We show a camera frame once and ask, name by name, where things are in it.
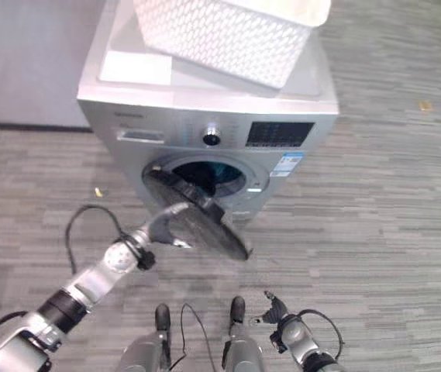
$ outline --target white wall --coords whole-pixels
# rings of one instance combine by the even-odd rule
[[[0,122],[87,126],[77,86],[105,0],[0,0]]]

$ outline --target white basket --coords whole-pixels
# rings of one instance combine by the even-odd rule
[[[299,13],[275,5],[296,1]],[[149,47],[282,88],[330,0],[134,0],[134,7]]]

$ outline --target floor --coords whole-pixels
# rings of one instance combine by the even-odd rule
[[[253,259],[157,247],[156,267],[121,283],[53,356],[53,370],[112,370],[134,337],[151,332],[162,301],[173,357],[188,301],[219,365],[232,296],[258,315],[268,288],[294,311],[335,320],[349,371],[441,371],[441,2],[341,0],[322,39],[342,115],[246,227]],[[149,216],[92,134],[0,131],[0,315],[35,309],[69,278],[64,225],[85,202],[101,202],[129,229]],[[97,260],[113,237],[89,212],[74,231],[78,262]],[[335,351],[328,327],[308,322]],[[190,356],[177,370],[211,370],[192,316],[185,326]],[[271,348],[269,327],[251,332],[267,371],[296,370]]]

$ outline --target washing machine door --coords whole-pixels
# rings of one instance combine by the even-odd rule
[[[247,260],[252,250],[246,246],[235,229],[222,220],[225,211],[212,197],[215,194],[212,190],[215,178],[212,177],[215,175],[206,169],[197,171],[194,183],[186,181],[191,180],[186,174],[179,175],[164,170],[146,172],[143,182],[163,207],[180,202],[189,204],[189,209],[181,213],[179,223],[202,245],[226,253],[233,259]]]

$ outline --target front-loading washing machine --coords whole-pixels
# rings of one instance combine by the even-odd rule
[[[233,221],[262,209],[338,115],[316,35],[276,91],[148,50],[133,0],[107,2],[78,101],[146,205],[187,200]]]

